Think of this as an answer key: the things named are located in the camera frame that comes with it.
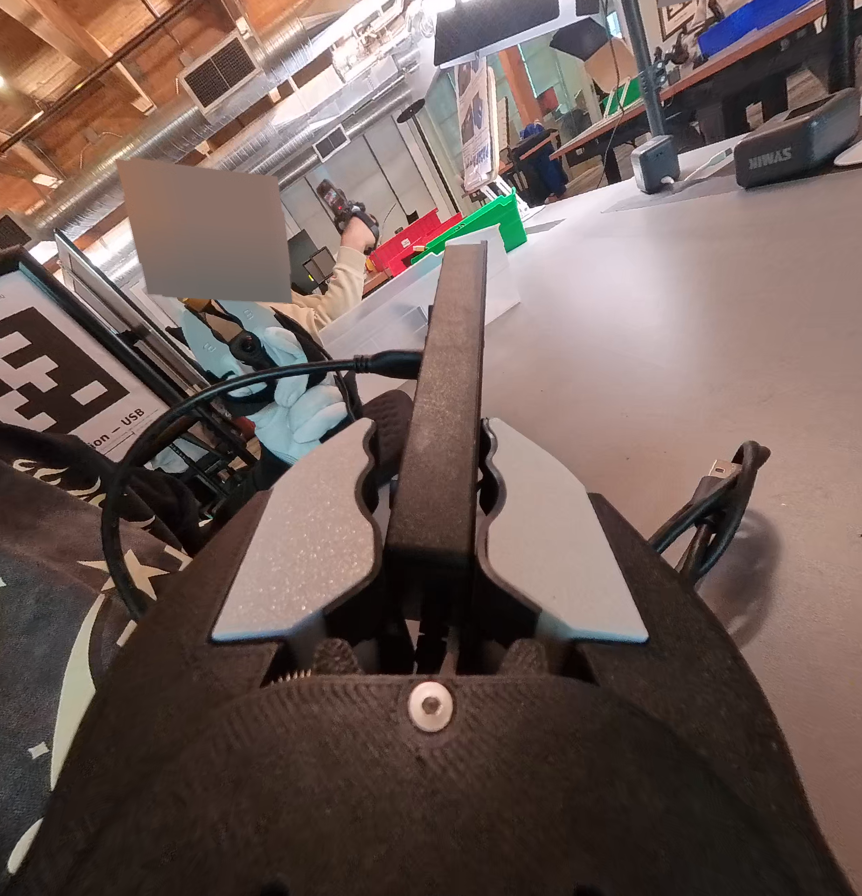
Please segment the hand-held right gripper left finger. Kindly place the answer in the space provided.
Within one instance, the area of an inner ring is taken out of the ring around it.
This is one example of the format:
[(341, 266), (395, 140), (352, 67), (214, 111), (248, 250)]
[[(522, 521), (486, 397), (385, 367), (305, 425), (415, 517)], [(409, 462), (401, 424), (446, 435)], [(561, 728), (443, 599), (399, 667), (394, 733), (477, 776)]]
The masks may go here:
[(214, 624), (214, 643), (307, 644), (324, 636), (326, 611), (375, 579), (381, 533), (362, 494), (375, 467), (374, 434), (374, 420), (357, 420), (276, 482)]

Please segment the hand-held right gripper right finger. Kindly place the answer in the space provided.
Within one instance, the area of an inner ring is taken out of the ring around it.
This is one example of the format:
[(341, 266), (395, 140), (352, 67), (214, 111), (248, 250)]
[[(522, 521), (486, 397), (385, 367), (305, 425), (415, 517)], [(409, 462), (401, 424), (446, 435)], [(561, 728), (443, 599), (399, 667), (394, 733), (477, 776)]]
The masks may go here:
[(499, 418), (484, 421), (494, 499), (477, 558), (539, 639), (644, 644), (649, 632), (582, 482)]

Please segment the clear plastic bin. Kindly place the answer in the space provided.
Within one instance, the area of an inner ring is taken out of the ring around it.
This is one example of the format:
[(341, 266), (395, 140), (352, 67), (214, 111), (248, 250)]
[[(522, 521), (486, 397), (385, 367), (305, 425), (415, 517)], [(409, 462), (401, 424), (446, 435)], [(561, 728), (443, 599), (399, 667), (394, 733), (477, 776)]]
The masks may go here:
[[(455, 245), (487, 243), (485, 324), (520, 303), (504, 241), (496, 227), (455, 238)], [(420, 350), (425, 344), (428, 308), (435, 301), (443, 255), (430, 253), (406, 272), (380, 286), (357, 308), (320, 332), (333, 358), (372, 355), (383, 350)]]

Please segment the black usb hub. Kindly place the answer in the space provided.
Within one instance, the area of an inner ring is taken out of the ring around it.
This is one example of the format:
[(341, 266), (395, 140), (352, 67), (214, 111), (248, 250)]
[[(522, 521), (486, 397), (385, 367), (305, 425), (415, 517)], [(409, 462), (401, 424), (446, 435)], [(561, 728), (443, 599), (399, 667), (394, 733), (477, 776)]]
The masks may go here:
[(424, 633), (470, 588), (480, 451), (487, 243), (445, 249), (383, 549), (393, 597)]

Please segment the red plastic bin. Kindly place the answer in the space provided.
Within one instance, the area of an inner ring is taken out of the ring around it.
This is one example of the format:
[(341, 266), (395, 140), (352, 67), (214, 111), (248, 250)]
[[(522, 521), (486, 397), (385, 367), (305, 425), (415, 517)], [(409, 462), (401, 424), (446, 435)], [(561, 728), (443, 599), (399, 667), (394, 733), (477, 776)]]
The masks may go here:
[(385, 273), (393, 278), (404, 273), (413, 256), (425, 251), (427, 245), (445, 231), (462, 221), (462, 213), (441, 220), (437, 208), (416, 217), (408, 226), (379, 245), (370, 253), (367, 268), (370, 274)]

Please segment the framed tag sign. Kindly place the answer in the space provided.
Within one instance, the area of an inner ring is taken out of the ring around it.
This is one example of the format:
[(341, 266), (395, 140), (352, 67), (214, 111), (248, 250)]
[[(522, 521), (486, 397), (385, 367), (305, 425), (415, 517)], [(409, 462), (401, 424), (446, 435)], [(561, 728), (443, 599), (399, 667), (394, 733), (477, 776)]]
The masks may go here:
[(0, 252), (0, 422), (73, 435), (119, 460), (177, 400), (28, 252)]

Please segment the person's printed black clothing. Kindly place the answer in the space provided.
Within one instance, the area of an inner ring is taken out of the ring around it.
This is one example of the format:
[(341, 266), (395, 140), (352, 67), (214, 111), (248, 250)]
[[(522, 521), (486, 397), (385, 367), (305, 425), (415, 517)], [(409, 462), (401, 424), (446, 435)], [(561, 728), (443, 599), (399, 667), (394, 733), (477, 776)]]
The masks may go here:
[(136, 622), (101, 537), (118, 473), (0, 423), (0, 894), (258, 894), (285, 827), (259, 784), (279, 645), (205, 640), (267, 497), (190, 566), (218, 530), (177, 479), (131, 469), (109, 511)]

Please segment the white vent grille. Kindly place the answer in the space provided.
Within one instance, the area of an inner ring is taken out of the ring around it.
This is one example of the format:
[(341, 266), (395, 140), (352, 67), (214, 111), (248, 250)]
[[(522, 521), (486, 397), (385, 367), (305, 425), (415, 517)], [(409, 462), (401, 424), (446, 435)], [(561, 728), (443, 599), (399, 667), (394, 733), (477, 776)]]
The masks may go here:
[(183, 68), (179, 83), (199, 111), (207, 116), (261, 73), (246, 40), (234, 31)]

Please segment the green plastic bin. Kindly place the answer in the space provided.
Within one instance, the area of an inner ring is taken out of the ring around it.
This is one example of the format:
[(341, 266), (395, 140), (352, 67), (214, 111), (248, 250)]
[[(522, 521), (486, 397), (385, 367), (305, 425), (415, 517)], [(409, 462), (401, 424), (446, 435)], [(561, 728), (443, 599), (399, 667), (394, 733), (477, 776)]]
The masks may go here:
[(443, 252), (446, 244), (456, 238), (472, 233), (497, 228), (506, 252), (510, 252), (527, 241), (527, 232), (521, 217), (526, 203), (514, 188), (483, 204), (477, 210), (462, 218), (458, 223), (447, 226), (438, 236), (425, 241), (422, 251), (414, 251), (405, 262), (410, 267), (423, 257)]

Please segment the instruction poster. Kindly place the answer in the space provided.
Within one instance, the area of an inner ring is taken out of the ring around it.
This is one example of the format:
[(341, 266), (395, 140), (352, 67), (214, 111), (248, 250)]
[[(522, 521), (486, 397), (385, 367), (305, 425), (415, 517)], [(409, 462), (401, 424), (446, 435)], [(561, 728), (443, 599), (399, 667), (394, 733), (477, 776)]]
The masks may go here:
[(500, 167), (495, 78), (484, 56), (455, 67), (463, 186), (476, 193), (495, 180)]

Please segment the led panel lamp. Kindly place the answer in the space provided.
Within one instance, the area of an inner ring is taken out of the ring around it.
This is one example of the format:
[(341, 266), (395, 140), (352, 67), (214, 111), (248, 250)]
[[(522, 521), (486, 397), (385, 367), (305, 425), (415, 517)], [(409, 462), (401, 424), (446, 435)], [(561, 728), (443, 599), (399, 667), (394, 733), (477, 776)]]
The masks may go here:
[(434, 65), (495, 54), (599, 10), (598, 1), (457, 1), (437, 14)]

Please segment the grey charger block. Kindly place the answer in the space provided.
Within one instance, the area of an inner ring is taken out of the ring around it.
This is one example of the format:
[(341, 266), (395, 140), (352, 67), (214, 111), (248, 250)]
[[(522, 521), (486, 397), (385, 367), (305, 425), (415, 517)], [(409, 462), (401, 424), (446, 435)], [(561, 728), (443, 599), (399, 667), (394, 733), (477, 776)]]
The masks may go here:
[(659, 135), (633, 149), (631, 167), (635, 184), (648, 196), (681, 180), (679, 156), (671, 135)]

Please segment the blue plastic bin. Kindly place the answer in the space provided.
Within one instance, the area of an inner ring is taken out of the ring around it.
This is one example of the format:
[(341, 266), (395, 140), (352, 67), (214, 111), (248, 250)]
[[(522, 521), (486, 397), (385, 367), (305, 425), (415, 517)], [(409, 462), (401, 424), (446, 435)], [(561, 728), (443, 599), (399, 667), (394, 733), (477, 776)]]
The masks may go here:
[(809, 3), (810, 1), (747, 2), (701, 33), (697, 41), (699, 52), (704, 59), (710, 59), (750, 32), (768, 28)]

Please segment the silver air duct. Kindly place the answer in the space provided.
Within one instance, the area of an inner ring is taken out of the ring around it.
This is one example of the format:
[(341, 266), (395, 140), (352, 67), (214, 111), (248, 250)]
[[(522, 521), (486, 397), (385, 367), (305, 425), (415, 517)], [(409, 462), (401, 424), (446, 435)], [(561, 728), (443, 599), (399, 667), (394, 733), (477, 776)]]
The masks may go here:
[(172, 101), (83, 163), (22, 223), (40, 241), (56, 231), (77, 238), (123, 205), (119, 162), (180, 162), (277, 92), (278, 101), (206, 157), (209, 166), (224, 170), (273, 173), (341, 122), (375, 121), (387, 100), (398, 104), (424, 92), (419, 74), (431, 64), (432, 35), (423, 14), (408, 21), (404, 12), (373, 18), (350, 12), (313, 35), (302, 16), (287, 14), (265, 34), (243, 37), (262, 73), (216, 111), (204, 116), (179, 86)]

